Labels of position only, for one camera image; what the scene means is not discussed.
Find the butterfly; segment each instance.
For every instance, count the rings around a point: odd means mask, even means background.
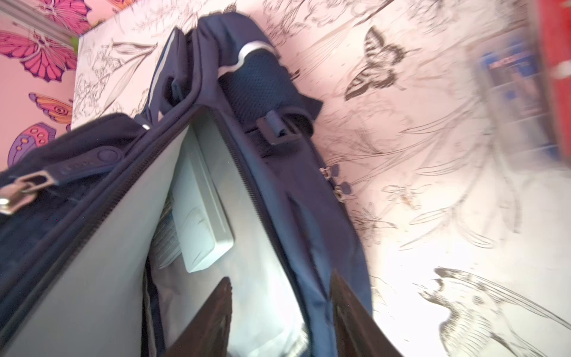
[[[77,56],[72,49],[37,32],[28,38],[0,31],[0,53],[10,58],[20,58],[26,71],[46,82],[61,82],[66,70],[77,68]]]
[[[365,36],[365,66],[345,90],[345,100],[365,93],[370,87],[382,89],[395,84],[397,75],[392,66],[401,62],[407,51],[398,45],[386,45],[381,32],[372,26]]]
[[[56,123],[66,124],[67,131],[70,131],[71,112],[73,109],[70,105],[42,94],[30,93],[28,96],[51,120]]]
[[[10,147],[8,166],[20,161],[30,151],[55,139],[56,130],[45,123],[36,123],[24,130]]]
[[[81,35],[90,29],[87,13],[91,8],[83,0],[38,0],[39,9],[60,26]]]
[[[133,5],[137,0],[107,0],[111,5],[115,6],[119,11]]]

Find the pink butterfly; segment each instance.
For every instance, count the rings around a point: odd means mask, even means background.
[[[0,31],[0,53],[20,58],[24,69],[46,82],[62,81],[66,70],[77,68],[75,53],[58,42],[34,32],[33,38]]]
[[[46,17],[66,29],[81,35],[91,27],[87,13],[91,11],[83,0],[38,0]]]

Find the wall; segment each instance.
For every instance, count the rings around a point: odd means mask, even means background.
[[[17,0],[76,35],[113,17],[136,0]]]
[[[77,56],[0,13],[0,171],[66,133]]]

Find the red object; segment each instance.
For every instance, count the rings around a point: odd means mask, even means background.
[[[571,66],[571,1],[537,0],[537,9],[559,150],[565,163],[571,166],[571,76],[558,78],[555,75],[561,63],[570,61]]]

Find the black and white butterfly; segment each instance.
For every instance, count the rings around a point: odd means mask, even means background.
[[[408,51],[399,45],[385,44],[383,34],[372,26],[365,36],[365,65],[345,90],[345,100],[365,93],[369,88],[382,89],[396,83],[392,66],[401,62]]]

